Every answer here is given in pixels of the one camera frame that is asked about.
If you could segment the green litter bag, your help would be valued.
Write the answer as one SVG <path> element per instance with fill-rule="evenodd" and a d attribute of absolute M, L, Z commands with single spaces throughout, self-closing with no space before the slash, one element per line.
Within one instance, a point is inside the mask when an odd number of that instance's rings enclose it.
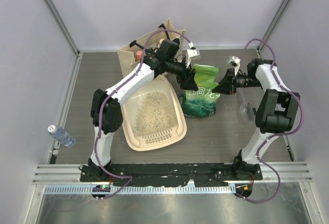
<path fill-rule="evenodd" d="M 212 90 L 218 86 L 215 78 L 219 69 L 214 66 L 194 64 L 195 82 L 198 90 L 184 90 L 179 97 L 186 117 L 204 118 L 216 113 L 216 103 L 221 94 Z"/>

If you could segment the clear plastic scoop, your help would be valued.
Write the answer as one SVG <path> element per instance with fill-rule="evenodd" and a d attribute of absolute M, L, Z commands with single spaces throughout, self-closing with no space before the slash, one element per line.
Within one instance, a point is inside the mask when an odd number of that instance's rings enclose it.
<path fill-rule="evenodd" d="M 254 120 L 253 108 L 249 102 L 246 101 L 244 92 L 242 90 L 237 91 L 237 100 L 239 104 L 239 115 L 246 122 L 252 122 Z"/>

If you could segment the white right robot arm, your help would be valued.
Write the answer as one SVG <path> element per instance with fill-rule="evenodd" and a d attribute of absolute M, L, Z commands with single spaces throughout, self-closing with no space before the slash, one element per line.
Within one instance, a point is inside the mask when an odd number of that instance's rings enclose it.
<path fill-rule="evenodd" d="M 233 95 L 238 88 L 261 87 L 264 95 L 258 109 L 252 109 L 256 130 L 248 144 L 235 156 L 232 174 L 237 180 L 254 176 L 269 146 L 278 136 L 291 131 L 300 104 L 300 95 L 292 92 L 282 81 L 273 60 L 254 59 L 247 72 L 240 73 L 240 59 L 230 56 L 225 76 L 214 93 Z"/>

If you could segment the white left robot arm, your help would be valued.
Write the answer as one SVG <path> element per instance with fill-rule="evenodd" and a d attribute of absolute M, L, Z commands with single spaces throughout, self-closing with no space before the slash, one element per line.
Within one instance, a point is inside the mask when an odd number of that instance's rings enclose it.
<path fill-rule="evenodd" d="M 106 167 L 111 161 L 110 150 L 115 132 L 123 123 L 122 106 L 141 87 L 152 82 L 163 73 L 176 76 L 177 83 L 182 90 L 197 91 L 195 82 L 196 71 L 191 67 L 191 59 L 200 55 L 192 42 L 185 60 L 176 61 L 175 55 L 179 45 L 172 40 L 165 39 L 160 48 L 154 53 L 142 51 L 142 57 L 137 66 L 120 82 L 107 90 L 95 91 L 90 115 L 95 128 L 95 142 L 90 161 L 92 177 L 98 182 L 105 182 L 109 178 Z"/>

